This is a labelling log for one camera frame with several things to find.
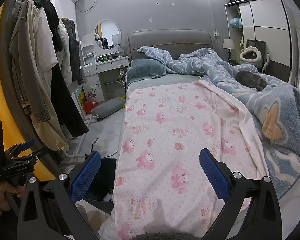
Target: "white shirt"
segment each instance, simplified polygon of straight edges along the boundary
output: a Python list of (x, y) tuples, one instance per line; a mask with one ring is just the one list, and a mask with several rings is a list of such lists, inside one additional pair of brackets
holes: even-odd
[(37, 69), (44, 88), (51, 99), (51, 68), (58, 63), (58, 59), (52, 42), (52, 32), (49, 28), (47, 16), (43, 8), (40, 8), (39, 16), (35, 24), (37, 30), (35, 40)]

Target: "fleece blanket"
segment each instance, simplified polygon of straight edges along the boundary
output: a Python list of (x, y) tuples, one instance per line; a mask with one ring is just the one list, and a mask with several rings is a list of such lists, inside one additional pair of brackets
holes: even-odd
[(200, 80), (129, 88), (127, 97), (114, 210), (102, 239), (146, 232), (202, 237), (224, 205), (199, 163), (205, 147), (247, 178), (269, 174), (251, 114), (218, 87)]
[[(144, 46), (138, 50), (166, 66), (168, 73), (205, 74), (205, 80), (239, 99), (254, 116), (263, 144), (270, 177), (278, 197), (300, 176), (300, 90), (255, 66), (232, 66), (213, 49), (202, 48), (173, 60), (169, 52)], [(268, 84), (263, 91), (245, 87), (235, 80), (239, 71), (260, 75)]]

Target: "hand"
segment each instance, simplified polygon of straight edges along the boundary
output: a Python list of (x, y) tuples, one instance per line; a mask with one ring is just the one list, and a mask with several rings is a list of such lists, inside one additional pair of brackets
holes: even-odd
[(11, 209), (11, 206), (8, 200), (6, 199), (4, 192), (9, 192), (12, 194), (17, 193), (18, 197), (22, 197), (25, 189), (26, 189), (26, 185), (13, 187), (6, 181), (0, 182), (0, 212), (8, 211)]

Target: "headboard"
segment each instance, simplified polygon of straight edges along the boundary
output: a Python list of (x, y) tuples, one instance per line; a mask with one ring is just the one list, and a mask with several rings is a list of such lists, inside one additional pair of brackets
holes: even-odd
[(142, 46), (156, 47), (170, 52), (173, 59), (197, 49), (213, 48), (211, 35), (207, 31), (188, 29), (164, 29), (126, 33), (127, 52), (131, 60), (146, 58), (137, 52)]

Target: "white wardrobe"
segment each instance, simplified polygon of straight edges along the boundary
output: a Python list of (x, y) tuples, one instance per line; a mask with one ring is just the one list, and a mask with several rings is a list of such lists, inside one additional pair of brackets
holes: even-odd
[(226, 4), (228, 22), (237, 11), (242, 20), (242, 32), (233, 30), (229, 24), (230, 38), (266, 42), (266, 52), (270, 55), (270, 64), (266, 74), (275, 76), (294, 85), (298, 69), (298, 40), (291, 10), (282, 0), (242, 0)]

